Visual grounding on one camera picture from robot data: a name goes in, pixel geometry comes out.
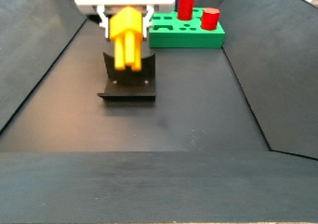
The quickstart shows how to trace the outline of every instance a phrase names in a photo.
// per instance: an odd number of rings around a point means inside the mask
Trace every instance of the dark gray floor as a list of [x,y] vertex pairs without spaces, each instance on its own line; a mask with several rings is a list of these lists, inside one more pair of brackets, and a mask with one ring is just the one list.
[[318,158],[318,8],[224,0],[220,11],[224,52],[269,146]]
[[104,103],[104,49],[86,22],[0,138],[1,152],[267,151],[221,50],[157,49],[156,101]]
[[316,222],[316,170],[272,152],[0,153],[0,223]]

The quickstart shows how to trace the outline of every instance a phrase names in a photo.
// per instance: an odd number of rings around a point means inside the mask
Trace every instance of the red peg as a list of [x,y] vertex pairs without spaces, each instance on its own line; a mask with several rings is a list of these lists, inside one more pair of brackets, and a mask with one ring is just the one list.
[[177,20],[192,19],[193,1],[194,0],[178,0]]
[[205,8],[201,17],[201,29],[212,31],[217,27],[220,11],[215,8]]

